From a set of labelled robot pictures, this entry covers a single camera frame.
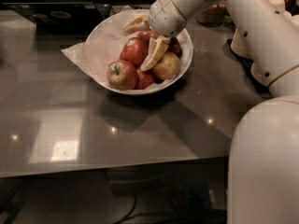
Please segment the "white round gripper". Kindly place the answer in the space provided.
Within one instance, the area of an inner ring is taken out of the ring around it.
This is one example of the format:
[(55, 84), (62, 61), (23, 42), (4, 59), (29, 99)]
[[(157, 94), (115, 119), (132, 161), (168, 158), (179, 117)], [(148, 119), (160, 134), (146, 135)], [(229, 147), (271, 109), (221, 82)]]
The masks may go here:
[(123, 35), (151, 29), (159, 34), (157, 38), (149, 39), (148, 56), (140, 65), (142, 71), (153, 68), (167, 52), (170, 38), (177, 36), (187, 25), (186, 19), (179, 12), (172, 0), (156, 0), (148, 12), (135, 15), (133, 19), (122, 26)]

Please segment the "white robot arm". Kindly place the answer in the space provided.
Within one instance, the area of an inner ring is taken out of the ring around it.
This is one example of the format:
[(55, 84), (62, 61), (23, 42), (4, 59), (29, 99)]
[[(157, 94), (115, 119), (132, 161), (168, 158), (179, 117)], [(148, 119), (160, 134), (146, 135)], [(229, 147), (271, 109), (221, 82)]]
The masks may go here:
[[(216, 0), (157, 0), (123, 27), (178, 35)], [(299, 224), (299, 31), (268, 0), (221, 0), (272, 97), (238, 123), (228, 169), (228, 224)]]

